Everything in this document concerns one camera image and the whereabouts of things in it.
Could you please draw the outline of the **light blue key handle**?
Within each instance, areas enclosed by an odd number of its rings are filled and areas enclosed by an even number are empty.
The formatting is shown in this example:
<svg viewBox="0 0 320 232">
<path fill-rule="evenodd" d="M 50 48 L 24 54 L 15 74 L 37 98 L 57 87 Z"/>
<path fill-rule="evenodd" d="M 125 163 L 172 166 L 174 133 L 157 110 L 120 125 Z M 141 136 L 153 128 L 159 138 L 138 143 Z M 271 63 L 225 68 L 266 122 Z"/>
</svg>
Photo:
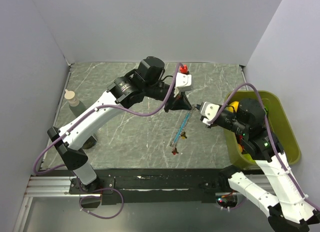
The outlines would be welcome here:
<svg viewBox="0 0 320 232">
<path fill-rule="evenodd" d="M 181 134 L 181 132 L 183 131 L 184 127 L 186 126 L 190 115 L 191 115 L 191 111 L 189 111 L 189 112 L 185 115 L 185 117 L 184 117 L 184 119 L 183 119 L 183 121 L 182 121 L 182 123 L 181 123 L 181 125 L 180 125 L 180 127 L 179 127 L 179 129 L 178 129 L 178 131 L 177 131 L 177 133 L 176 133 L 176 136 L 175 136 L 175 138 L 174 138 L 174 140 L 173 140 L 173 143 L 174 143 L 174 144 L 179 140 L 180 134 Z"/>
</svg>

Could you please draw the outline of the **metal keyring with small rings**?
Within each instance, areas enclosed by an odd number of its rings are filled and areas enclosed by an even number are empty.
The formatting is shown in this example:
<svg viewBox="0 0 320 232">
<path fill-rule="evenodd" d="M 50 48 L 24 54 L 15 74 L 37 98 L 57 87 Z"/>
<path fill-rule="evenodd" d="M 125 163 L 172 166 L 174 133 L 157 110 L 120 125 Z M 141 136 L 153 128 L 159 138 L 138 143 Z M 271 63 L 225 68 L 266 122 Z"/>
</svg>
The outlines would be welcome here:
<svg viewBox="0 0 320 232">
<path fill-rule="evenodd" d="M 191 118 L 193 112 L 196 110 L 196 106 L 193 105 L 191 110 L 188 111 L 184 117 L 184 119 L 182 120 L 180 127 L 178 128 L 175 136 L 172 138 L 171 142 L 170 142 L 170 146 L 175 148 L 178 144 L 179 139 L 181 138 L 181 134 L 185 131 L 185 127 L 188 124 L 189 119 Z"/>
</svg>

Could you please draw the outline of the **red key tag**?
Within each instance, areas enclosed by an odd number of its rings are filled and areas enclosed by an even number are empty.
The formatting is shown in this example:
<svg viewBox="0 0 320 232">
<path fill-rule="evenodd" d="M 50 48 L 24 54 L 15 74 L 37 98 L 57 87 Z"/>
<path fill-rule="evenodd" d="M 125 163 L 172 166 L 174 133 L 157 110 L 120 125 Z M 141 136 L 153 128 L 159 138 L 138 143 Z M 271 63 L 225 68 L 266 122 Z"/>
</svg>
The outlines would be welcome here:
<svg viewBox="0 0 320 232">
<path fill-rule="evenodd" d="M 173 155 L 178 154 L 177 148 L 174 148 L 174 149 L 172 150 L 172 154 L 173 154 Z"/>
</svg>

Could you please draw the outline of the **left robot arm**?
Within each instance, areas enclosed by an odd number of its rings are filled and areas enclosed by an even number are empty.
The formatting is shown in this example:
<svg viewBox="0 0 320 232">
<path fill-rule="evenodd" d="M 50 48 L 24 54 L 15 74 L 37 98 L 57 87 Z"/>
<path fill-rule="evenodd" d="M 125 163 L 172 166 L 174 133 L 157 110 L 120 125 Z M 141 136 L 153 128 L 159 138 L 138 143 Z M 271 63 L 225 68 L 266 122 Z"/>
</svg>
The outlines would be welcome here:
<svg viewBox="0 0 320 232">
<path fill-rule="evenodd" d="M 87 193 L 98 189 L 99 179 L 82 147 L 100 127 L 122 112 L 140 117 L 152 116 L 151 112 L 143 114 L 130 110 L 146 97 L 161 102 L 156 112 L 161 109 L 165 112 L 192 109 L 186 97 L 186 92 L 193 88 L 187 65 L 177 64 L 171 84 L 162 79 L 164 72 L 165 63 L 159 58 L 149 56 L 143 59 L 137 68 L 116 78 L 102 96 L 72 122 L 47 131 L 64 165 L 79 178 Z"/>
</svg>

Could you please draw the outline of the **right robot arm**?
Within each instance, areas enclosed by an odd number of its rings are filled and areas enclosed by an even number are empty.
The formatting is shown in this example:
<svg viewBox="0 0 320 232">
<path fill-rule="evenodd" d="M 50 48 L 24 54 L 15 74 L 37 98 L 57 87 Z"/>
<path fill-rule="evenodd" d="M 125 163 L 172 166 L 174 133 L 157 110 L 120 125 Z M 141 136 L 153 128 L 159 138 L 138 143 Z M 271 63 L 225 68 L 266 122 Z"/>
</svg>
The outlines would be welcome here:
<svg viewBox="0 0 320 232">
<path fill-rule="evenodd" d="M 235 190 L 255 204 L 267 217 L 275 232 L 308 232 L 320 222 L 320 211 L 298 191 L 283 146 L 267 130 L 266 111 L 251 98 L 242 99 L 237 108 L 203 102 L 196 106 L 207 127 L 220 126 L 240 138 L 244 153 L 249 154 L 267 177 L 273 194 L 251 181 L 234 165 L 221 170 L 218 185 L 223 191 Z"/>
</svg>

